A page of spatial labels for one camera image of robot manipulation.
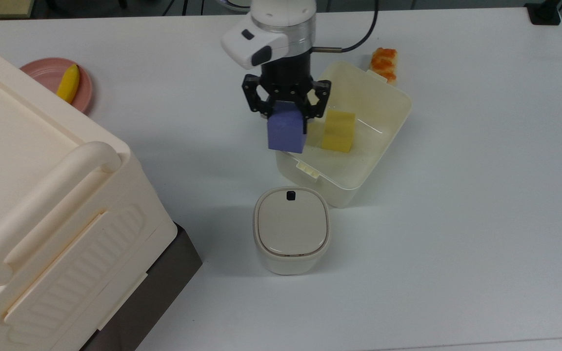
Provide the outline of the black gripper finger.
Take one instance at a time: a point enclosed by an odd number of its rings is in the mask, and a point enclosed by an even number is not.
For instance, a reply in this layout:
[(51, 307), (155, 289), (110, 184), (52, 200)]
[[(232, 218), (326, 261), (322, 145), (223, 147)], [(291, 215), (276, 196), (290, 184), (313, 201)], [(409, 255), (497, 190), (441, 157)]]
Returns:
[(311, 89), (307, 94), (314, 93), (315, 104), (311, 103), (308, 95), (306, 95), (303, 99), (302, 131), (304, 135), (306, 135), (308, 132), (308, 123), (310, 122), (310, 120), (312, 120), (313, 118), (323, 117), (326, 105), (330, 98), (331, 88), (332, 82), (330, 80), (317, 80), (311, 82)]
[(259, 113), (263, 118), (268, 119), (274, 114), (275, 100), (268, 96), (262, 100), (257, 88), (260, 86), (260, 78), (253, 74), (245, 74), (241, 88), (247, 100), (248, 108), (253, 113)]

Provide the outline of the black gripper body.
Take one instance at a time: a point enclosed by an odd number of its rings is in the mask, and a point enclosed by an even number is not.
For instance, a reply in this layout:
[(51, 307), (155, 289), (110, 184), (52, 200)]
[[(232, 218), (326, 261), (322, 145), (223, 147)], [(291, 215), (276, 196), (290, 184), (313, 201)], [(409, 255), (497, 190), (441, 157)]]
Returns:
[(268, 93), (267, 103), (294, 102), (309, 105), (307, 93), (312, 89), (311, 55), (280, 58), (261, 65), (260, 85)]

